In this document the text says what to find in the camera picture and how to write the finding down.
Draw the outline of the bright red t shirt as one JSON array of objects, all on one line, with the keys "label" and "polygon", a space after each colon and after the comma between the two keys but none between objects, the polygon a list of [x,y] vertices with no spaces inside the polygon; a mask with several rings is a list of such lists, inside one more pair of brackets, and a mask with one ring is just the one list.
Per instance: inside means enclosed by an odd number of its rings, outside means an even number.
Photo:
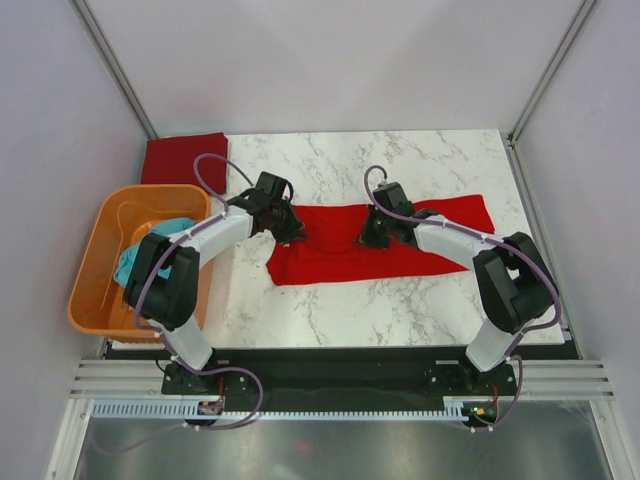
[{"label": "bright red t shirt", "polygon": [[304,206],[295,208],[308,239],[277,244],[266,262],[277,286],[351,282],[463,272],[465,268],[439,255],[392,242],[387,249],[356,243],[368,206]]}]

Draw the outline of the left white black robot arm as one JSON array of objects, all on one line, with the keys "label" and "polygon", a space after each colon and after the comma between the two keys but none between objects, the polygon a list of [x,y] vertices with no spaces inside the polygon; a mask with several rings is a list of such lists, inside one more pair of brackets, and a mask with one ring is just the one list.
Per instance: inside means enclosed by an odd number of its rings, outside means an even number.
[{"label": "left white black robot arm", "polygon": [[211,392],[220,378],[218,367],[209,363],[214,349],[195,318],[200,271],[264,231],[283,245],[304,240],[293,193],[290,181],[263,172],[254,186],[224,201],[219,213],[169,236],[149,233],[139,242],[123,299],[134,309],[134,324],[159,336],[198,393]]}]

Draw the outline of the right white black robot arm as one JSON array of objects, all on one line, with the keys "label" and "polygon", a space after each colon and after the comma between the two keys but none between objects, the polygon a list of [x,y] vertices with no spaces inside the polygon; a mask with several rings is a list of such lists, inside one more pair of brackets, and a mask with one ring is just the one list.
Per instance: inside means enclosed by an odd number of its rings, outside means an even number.
[{"label": "right white black robot arm", "polygon": [[549,309],[559,310],[559,292],[532,239],[517,232],[497,237],[451,221],[443,214],[416,210],[397,182],[365,188],[369,216],[361,242],[386,248],[391,241],[443,257],[475,274],[486,320],[466,347],[468,362],[458,368],[467,392],[483,392],[493,369],[510,356]]}]

